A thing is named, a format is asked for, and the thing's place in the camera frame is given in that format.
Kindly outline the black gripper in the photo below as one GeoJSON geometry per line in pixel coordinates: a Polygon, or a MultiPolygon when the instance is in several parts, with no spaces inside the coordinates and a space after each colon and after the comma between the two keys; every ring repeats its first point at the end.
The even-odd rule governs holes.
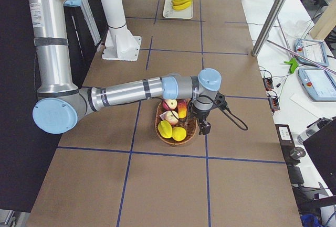
{"type": "Polygon", "coordinates": [[[211,124],[207,121],[209,110],[200,110],[193,106],[193,116],[197,120],[199,126],[199,135],[207,135],[211,131],[211,124]]]}

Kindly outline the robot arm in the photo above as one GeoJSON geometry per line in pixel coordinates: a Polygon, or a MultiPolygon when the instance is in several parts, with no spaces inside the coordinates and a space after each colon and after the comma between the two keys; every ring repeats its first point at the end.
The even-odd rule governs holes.
{"type": "Polygon", "coordinates": [[[222,77],[212,68],[197,76],[169,74],[105,88],[86,87],[85,76],[73,71],[69,51],[65,8],[79,7],[90,11],[88,0],[28,0],[34,30],[40,87],[32,110],[35,124],[50,134],[62,134],[77,123],[105,107],[149,99],[189,99],[187,111],[206,135],[211,124],[211,110],[224,110],[226,101],[220,93],[222,77]]]}

